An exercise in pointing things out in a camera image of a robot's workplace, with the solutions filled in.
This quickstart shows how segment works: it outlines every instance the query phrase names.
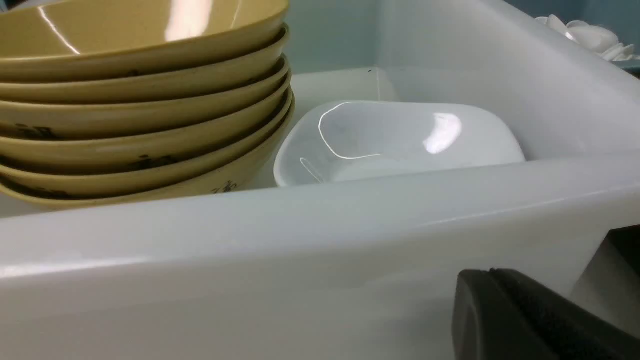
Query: glossy surface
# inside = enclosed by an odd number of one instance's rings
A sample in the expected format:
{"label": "glossy surface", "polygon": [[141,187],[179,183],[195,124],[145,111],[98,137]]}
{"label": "glossy surface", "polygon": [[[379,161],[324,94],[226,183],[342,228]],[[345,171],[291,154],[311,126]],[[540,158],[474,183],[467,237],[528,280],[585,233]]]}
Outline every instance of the glossy surface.
{"label": "glossy surface", "polygon": [[278,186],[525,161],[495,115],[455,104],[334,102],[306,114],[275,161]]}
{"label": "glossy surface", "polygon": [[71,0],[0,15],[0,79],[72,81],[196,67],[264,47],[288,0]]}
{"label": "glossy surface", "polygon": [[[3,178],[46,197],[54,198],[96,198],[129,195],[157,189],[163,186],[186,181],[193,177],[213,171],[250,152],[273,134],[287,115],[291,107],[293,93],[287,92],[267,123],[247,137],[220,150],[171,165],[149,168],[133,172],[104,174],[94,176],[57,176],[25,172],[0,165]],[[176,161],[158,159],[156,165]]]}
{"label": "glossy surface", "polygon": [[250,133],[278,108],[291,74],[266,99],[225,117],[123,138],[38,141],[0,138],[0,152],[21,168],[52,174],[104,174],[199,156]]}
{"label": "glossy surface", "polygon": [[[0,131],[43,140],[97,139],[177,129],[239,111],[282,85],[283,57],[266,79],[241,88],[185,99],[103,105],[49,105],[0,101]],[[0,149],[4,140],[0,138]]]}
{"label": "glossy surface", "polygon": [[228,165],[175,185],[147,192],[135,193],[133,195],[88,200],[45,199],[33,195],[27,195],[24,192],[21,192],[23,190],[16,190],[15,187],[7,184],[6,182],[0,183],[0,192],[16,199],[49,209],[70,209],[236,191],[241,189],[242,186],[260,170],[264,165],[264,162],[271,156],[271,152],[278,145],[281,137],[283,137],[284,131],[291,121],[294,111],[295,99],[292,98],[291,107],[286,118],[284,118],[284,121],[280,123],[280,126],[275,132],[273,132],[273,128],[269,129],[271,136],[269,136],[258,147]]}
{"label": "glossy surface", "polygon": [[114,104],[212,94],[265,76],[276,65],[290,36],[285,26],[271,45],[255,53],[192,69],[98,81],[0,83],[0,99],[49,104]]}
{"label": "glossy surface", "polygon": [[569,32],[569,29],[564,25],[564,23],[558,19],[555,15],[549,15],[547,19],[547,27],[550,29],[556,30],[558,33],[562,34],[562,36],[567,39],[577,42],[573,35]]}

